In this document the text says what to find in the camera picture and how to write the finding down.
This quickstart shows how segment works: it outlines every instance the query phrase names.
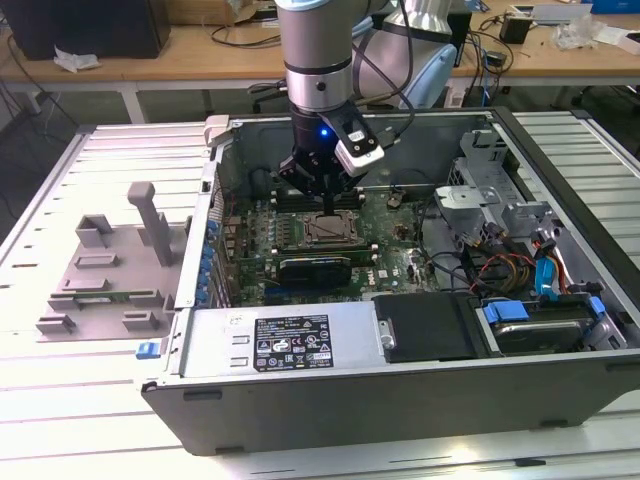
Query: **motherboard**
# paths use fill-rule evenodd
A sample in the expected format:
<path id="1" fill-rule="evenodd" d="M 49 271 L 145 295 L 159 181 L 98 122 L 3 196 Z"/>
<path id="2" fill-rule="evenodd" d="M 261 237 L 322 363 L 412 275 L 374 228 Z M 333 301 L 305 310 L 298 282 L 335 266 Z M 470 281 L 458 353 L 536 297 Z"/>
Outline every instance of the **motherboard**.
<path id="1" fill-rule="evenodd" d="M 345 302 L 438 291 L 417 249 L 422 203 L 393 199 L 389 191 L 369 192 L 360 195 L 358 208 L 333 215 L 227 200 L 217 248 L 225 252 L 230 304 Z"/>

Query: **sticker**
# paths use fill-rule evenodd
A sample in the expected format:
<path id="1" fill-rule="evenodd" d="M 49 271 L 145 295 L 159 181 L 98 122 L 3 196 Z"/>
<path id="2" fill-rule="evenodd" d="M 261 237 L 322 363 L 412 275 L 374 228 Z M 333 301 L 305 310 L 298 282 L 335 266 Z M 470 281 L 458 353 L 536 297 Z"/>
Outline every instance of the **sticker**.
<path id="1" fill-rule="evenodd" d="M 258 372 L 333 367 L 327 315 L 258 318 L 255 325 Z"/>

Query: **table leg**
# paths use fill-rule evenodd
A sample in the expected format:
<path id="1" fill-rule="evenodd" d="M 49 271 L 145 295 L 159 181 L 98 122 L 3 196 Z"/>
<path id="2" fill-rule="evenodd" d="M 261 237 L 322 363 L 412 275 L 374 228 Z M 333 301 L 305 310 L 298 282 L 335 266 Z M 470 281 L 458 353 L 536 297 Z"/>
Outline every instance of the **table leg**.
<path id="1" fill-rule="evenodd" d="M 124 105 L 127 107 L 129 118 L 131 123 L 148 123 L 147 116 L 140 105 L 140 99 L 138 98 L 138 92 L 135 88 L 126 88 L 120 91 Z"/>
<path id="2" fill-rule="evenodd" d="M 37 92 L 15 92 L 13 96 L 31 115 L 40 115 L 42 113 L 40 104 L 36 100 Z"/>
<path id="3" fill-rule="evenodd" d="M 444 101 L 445 108 L 462 108 L 462 101 L 467 92 L 467 81 L 464 78 L 451 78 L 447 82 L 447 97 Z"/>
<path id="4" fill-rule="evenodd" d="M 556 96 L 551 103 L 551 108 L 553 108 L 554 110 L 561 110 L 562 103 L 564 102 L 564 98 L 567 96 L 568 91 L 569 87 L 558 87 Z"/>
<path id="5" fill-rule="evenodd" d="M 202 90 L 202 102 L 204 103 L 204 112 L 208 116 L 213 115 L 213 99 L 211 98 L 211 90 Z"/>

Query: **floor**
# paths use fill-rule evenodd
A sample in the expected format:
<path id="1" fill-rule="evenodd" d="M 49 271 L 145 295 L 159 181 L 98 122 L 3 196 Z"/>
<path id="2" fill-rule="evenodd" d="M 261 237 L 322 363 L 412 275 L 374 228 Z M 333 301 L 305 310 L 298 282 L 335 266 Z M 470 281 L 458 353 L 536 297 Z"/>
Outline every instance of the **floor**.
<path id="1" fill-rule="evenodd" d="M 578 92 L 578 88 L 571 89 L 559 107 L 574 108 L 570 100 Z M 508 94 L 499 95 L 495 105 L 506 106 L 514 112 L 548 111 L 555 94 L 554 88 L 512 88 Z M 214 91 L 212 98 L 217 113 L 252 112 L 251 99 L 243 91 Z M 479 105 L 480 99 L 480 93 L 474 93 L 468 105 Z M 141 101 L 151 122 L 202 121 L 206 117 L 199 91 L 144 92 Z M 59 103 L 80 124 L 128 123 L 124 104 L 115 93 L 68 93 L 60 97 Z M 581 108 L 637 154 L 640 153 L 640 114 L 637 108 L 634 112 L 633 106 L 633 99 L 626 94 L 610 87 L 597 87 L 584 96 Z M 43 98 L 41 107 L 40 115 L 19 116 L 0 133 L 0 242 L 11 231 L 75 131 L 49 99 Z M 286 99 L 280 99 L 265 104 L 263 112 L 285 112 L 287 108 Z"/>

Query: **metal case panel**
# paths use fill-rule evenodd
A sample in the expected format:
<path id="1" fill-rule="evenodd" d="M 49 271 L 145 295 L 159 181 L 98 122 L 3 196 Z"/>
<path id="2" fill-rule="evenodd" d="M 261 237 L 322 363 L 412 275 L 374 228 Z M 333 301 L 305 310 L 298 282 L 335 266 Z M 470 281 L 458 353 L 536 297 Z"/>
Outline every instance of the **metal case panel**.
<path id="1" fill-rule="evenodd" d="M 579 425 L 638 386 L 640 355 L 623 361 L 147 386 L 142 395 L 194 455 L 289 450 Z"/>

